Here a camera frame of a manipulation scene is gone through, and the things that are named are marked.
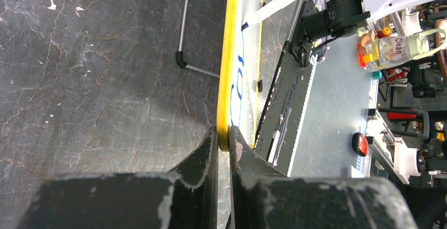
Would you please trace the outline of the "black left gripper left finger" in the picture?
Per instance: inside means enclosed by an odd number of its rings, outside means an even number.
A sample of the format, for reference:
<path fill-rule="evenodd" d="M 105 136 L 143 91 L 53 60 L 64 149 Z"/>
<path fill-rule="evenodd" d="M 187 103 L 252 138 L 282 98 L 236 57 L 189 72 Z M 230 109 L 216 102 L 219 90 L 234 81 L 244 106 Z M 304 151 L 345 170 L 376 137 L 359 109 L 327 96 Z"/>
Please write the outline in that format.
<path fill-rule="evenodd" d="M 218 135 L 208 129 L 167 172 L 67 174 L 47 180 L 19 228 L 216 228 Z"/>

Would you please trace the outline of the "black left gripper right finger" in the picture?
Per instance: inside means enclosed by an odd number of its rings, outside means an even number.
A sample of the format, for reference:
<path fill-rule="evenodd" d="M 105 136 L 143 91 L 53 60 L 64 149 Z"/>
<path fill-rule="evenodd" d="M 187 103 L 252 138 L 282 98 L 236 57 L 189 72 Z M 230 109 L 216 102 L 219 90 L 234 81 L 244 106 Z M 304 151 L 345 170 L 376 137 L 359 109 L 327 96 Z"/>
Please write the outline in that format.
<path fill-rule="evenodd" d="M 229 130 L 231 228 L 416 228 L 383 178 L 290 178 Z"/>

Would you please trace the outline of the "yellow framed whiteboard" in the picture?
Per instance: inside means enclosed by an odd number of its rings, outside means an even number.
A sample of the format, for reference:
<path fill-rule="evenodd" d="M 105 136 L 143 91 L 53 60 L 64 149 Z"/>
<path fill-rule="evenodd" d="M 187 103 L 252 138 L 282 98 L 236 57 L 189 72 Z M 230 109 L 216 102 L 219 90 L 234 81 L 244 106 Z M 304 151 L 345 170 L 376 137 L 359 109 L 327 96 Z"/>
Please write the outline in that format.
<path fill-rule="evenodd" d="M 264 0 L 227 0 L 217 102 L 219 147 L 229 151 L 229 130 L 237 126 L 246 143 L 255 145 L 262 24 L 241 30 Z"/>

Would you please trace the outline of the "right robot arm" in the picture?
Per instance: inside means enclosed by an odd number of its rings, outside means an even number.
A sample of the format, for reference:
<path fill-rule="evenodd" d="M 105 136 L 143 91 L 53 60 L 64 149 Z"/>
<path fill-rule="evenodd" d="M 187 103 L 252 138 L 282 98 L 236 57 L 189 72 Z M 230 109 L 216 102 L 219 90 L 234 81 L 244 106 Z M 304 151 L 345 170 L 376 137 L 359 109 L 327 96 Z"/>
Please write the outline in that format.
<path fill-rule="evenodd" d="M 312 48 L 314 41 L 350 36 L 382 17 L 431 1 L 435 0 L 329 0 L 325 10 L 298 17 L 289 54 L 305 68 L 316 52 Z"/>

